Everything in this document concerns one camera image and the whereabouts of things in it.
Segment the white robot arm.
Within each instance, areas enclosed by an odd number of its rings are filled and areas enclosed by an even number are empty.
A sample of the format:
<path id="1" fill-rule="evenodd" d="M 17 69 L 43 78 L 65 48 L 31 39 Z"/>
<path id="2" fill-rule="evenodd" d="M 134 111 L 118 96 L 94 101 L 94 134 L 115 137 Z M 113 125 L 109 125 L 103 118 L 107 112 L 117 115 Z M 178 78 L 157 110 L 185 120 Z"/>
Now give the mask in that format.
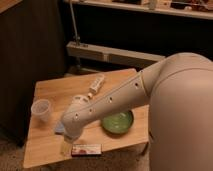
<path id="1" fill-rule="evenodd" d="M 150 171 L 213 171 L 213 61 L 195 53 L 171 55 L 95 100 L 72 103 L 64 136 L 73 142 L 87 124 L 144 105 Z"/>

